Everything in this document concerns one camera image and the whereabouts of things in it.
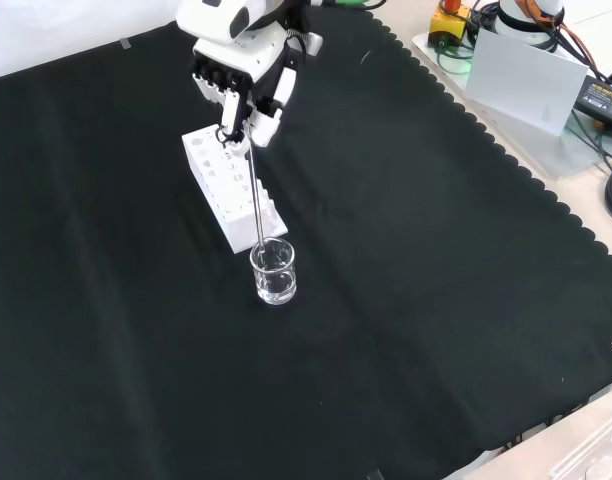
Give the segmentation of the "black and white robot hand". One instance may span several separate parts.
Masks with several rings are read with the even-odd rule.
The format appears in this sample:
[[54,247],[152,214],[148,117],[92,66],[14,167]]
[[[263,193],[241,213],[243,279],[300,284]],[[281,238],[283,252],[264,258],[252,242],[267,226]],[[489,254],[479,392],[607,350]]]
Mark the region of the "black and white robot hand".
[[319,53],[309,31],[309,1],[182,1],[179,29],[196,39],[192,78],[222,108],[216,137],[267,147],[297,82],[298,62]]

